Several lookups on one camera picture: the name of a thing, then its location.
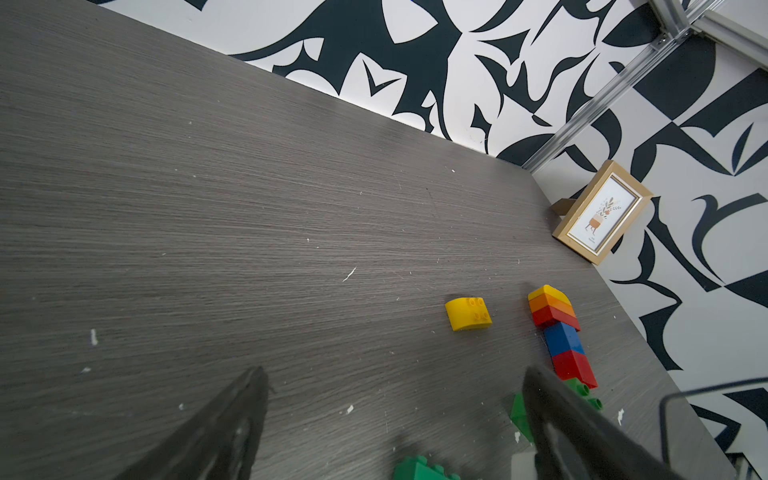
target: white debris speck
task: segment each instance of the white debris speck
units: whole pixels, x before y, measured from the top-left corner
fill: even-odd
[[[342,282],[346,282],[347,279],[349,279],[352,276],[352,274],[355,273],[355,270],[357,270],[357,266],[353,268],[351,272],[349,272],[349,275],[347,275],[346,278],[342,280]]]

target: framed art print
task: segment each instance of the framed art print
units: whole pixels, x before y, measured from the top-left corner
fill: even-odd
[[[552,236],[597,265],[652,195],[621,165],[606,161]]]

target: blue lego brick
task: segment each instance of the blue lego brick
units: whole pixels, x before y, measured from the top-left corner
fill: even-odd
[[[544,329],[544,337],[547,339],[549,356],[554,357],[568,350],[574,350],[585,355],[576,329],[566,323],[557,322],[553,326]]]

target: metal bracket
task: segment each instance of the metal bracket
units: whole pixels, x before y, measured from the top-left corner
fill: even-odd
[[[712,11],[704,12],[694,22],[694,30],[701,31],[768,70],[768,38]]]
[[[712,8],[723,2],[725,0],[699,0],[692,3],[684,12],[680,0],[650,0],[651,7],[656,13],[664,33],[643,49],[594,98],[582,105],[571,117],[571,120],[563,125],[536,153],[531,155],[531,158],[523,164],[523,168],[534,174],[546,163],[557,157],[581,131],[605,113],[627,89],[635,86],[649,71],[653,70],[690,37],[694,31],[692,22],[697,21],[705,13],[709,15],[712,13],[710,12]]]

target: lego duplo brick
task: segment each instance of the lego duplo brick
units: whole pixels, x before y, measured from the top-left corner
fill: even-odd
[[[405,457],[395,467],[392,480],[461,480],[456,474],[445,476],[445,469],[440,465],[427,465],[427,458],[418,456]]]
[[[544,285],[542,288],[536,290],[535,292],[529,293],[528,301],[530,302],[537,296],[544,295],[545,293],[549,296],[553,296],[554,298],[560,300],[561,302],[565,302],[568,305],[572,305],[568,297],[565,296],[565,293],[562,293],[560,290],[554,288],[552,285]]]
[[[479,297],[462,297],[445,304],[448,320],[454,332],[459,330],[485,329],[491,326],[491,314],[485,301]]]
[[[554,372],[563,380],[579,379],[591,389],[598,387],[598,381],[594,377],[592,367],[587,356],[583,353],[568,350],[560,355],[552,357]]]
[[[581,331],[581,326],[578,324],[575,316],[570,316],[554,307],[546,306],[533,312],[533,323],[540,330],[553,326],[558,322],[574,327],[577,332]]]
[[[547,340],[549,356],[557,356],[568,350],[584,353],[576,329],[566,323],[556,322],[544,329],[544,337]]]
[[[573,306],[546,293],[544,295],[537,296],[533,300],[529,300],[528,304],[531,306],[531,313],[536,312],[536,310],[541,310],[546,306],[550,306],[560,310],[563,313],[567,313],[570,316],[576,317]]]
[[[600,399],[596,399],[593,396],[590,396],[589,394],[589,387],[586,386],[584,383],[581,383],[581,380],[577,378],[563,380],[563,383],[571,390],[576,392],[576,395],[580,396],[582,399],[584,399],[587,403],[592,405],[595,410],[602,410],[603,409],[603,402],[600,401]]]
[[[520,433],[522,433],[530,443],[533,443],[533,433],[531,432],[530,424],[528,424],[528,415],[525,412],[525,400],[521,393],[515,395],[515,400],[512,403],[512,411],[509,413],[509,419],[512,420],[512,423],[514,423],[516,427],[518,427]]]

